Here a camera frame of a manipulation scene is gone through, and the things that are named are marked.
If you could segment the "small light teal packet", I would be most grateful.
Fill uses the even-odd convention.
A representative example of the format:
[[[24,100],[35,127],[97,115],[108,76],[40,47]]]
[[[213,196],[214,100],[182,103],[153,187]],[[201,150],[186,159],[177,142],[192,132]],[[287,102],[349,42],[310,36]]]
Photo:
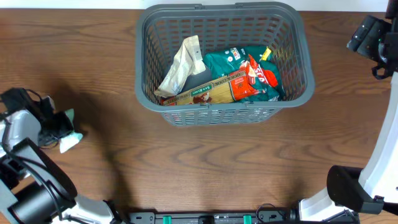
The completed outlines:
[[[72,132],[60,139],[60,152],[62,154],[67,152],[73,146],[77,145],[83,139],[82,133],[78,133],[74,129],[74,125],[73,125],[73,120],[75,117],[74,109],[66,110],[65,115],[67,116],[67,118],[69,119],[69,121],[72,125]]]

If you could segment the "San Remo spaghetti packet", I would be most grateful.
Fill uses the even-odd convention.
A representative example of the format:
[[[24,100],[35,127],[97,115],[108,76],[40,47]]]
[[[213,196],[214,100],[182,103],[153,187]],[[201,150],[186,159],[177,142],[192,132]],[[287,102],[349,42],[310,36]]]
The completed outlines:
[[[243,98],[264,93],[255,89],[256,80],[248,74],[249,66],[243,65],[227,76],[217,78],[162,101],[162,106],[232,103]]]

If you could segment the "beige mushroom bag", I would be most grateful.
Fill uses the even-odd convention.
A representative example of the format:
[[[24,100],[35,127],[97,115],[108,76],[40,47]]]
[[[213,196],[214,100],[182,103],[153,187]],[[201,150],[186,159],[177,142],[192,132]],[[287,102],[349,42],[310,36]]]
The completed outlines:
[[[163,98],[178,95],[189,76],[197,75],[205,70],[198,36],[187,37],[183,40],[169,71],[154,93]]]

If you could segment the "green Nescafe coffee bag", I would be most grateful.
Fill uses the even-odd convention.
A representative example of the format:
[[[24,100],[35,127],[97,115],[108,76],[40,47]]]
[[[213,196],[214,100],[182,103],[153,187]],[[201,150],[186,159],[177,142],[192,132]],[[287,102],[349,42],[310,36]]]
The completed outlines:
[[[243,81],[233,84],[234,101],[280,101],[285,96],[277,65],[271,62],[272,50],[264,45],[232,47],[210,52],[203,58],[212,78],[243,70]]]

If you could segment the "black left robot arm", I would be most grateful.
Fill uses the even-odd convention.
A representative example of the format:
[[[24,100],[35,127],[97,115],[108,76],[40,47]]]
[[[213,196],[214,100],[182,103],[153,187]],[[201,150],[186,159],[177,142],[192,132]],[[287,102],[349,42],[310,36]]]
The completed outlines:
[[[124,223],[113,202],[79,195],[69,176],[44,153],[66,152],[83,135],[74,110],[56,111],[51,97],[11,88],[1,93],[1,213],[10,223]]]

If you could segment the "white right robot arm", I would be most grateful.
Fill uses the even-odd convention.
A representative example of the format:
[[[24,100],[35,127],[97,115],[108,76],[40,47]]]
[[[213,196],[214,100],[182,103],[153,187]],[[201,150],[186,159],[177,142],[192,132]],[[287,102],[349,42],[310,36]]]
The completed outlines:
[[[390,78],[386,117],[365,167],[332,166],[326,187],[298,203],[292,223],[359,223],[359,214],[397,214],[397,0],[389,0],[384,19],[366,16],[347,48],[377,63],[372,75]]]

